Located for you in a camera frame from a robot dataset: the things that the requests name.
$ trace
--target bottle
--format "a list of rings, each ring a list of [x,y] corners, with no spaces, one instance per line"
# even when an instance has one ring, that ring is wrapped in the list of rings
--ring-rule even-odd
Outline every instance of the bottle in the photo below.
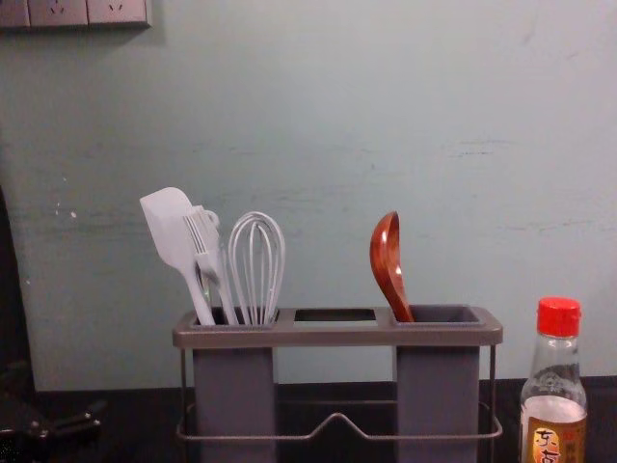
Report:
[[[521,393],[520,463],[583,463],[587,397],[580,383],[580,304],[547,297],[538,304],[531,376]]]

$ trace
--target utensil holder compartment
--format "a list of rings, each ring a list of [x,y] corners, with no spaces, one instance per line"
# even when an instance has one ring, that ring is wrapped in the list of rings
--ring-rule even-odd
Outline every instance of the utensil holder compartment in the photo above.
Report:
[[[414,314],[415,323],[398,323],[389,308],[281,309],[271,325],[234,327],[203,327],[193,313],[186,314],[174,329],[182,359],[184,414],[177,437],[199,444],[200,463],[286,463],[278,448],[310,445],[338,422],[364,441],[394,446],[398,463],[476,463],[479,441],[488,442],[487,461],[492,461],[494,438],[501,434],[495,417],[501,325],[488,311],[469,306],[414,306]],[[273,373],[276,347],[368,345],[389,345],[395,352],[395,423],[385,429],[362,427],[349,411],[351,402],[344,400],[328,402],[323,419],[302,434],[297,426],[277,425],[282,404]],[[478,425],[481,346],[491,349],[486,406],[491,425],[486,430]],[[191,432],[186,350],[193,351],[195,374],[196,425]],[[370,399],[356,405],[370,406]]]

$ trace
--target bottle label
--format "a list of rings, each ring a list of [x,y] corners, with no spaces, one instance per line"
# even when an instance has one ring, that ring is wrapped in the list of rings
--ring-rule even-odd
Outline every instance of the bottle label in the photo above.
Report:
[[[586,418],[579,422],[545,422],[529,418],[524,463],[583,463]]]

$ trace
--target electrical outlet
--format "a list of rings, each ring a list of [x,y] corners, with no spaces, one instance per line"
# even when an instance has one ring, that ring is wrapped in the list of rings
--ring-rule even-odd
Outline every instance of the electrical outlet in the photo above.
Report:
[[[30,0],[29,6],[30,22],[34,27],[88,24],[86,0]]]
[[[29,25],[27,0],[0,0],[0,29],[28,27]]]
[[[87,0],[91,24],[148,25],[146,0]]]

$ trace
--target wooden spoon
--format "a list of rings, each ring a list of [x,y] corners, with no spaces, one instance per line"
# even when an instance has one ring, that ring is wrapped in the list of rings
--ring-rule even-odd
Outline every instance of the wooden spoon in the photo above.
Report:
[[[379,221],[370,238],[370,266],[398,321],[414,321],[405,295],[399,247],[398,214]]]

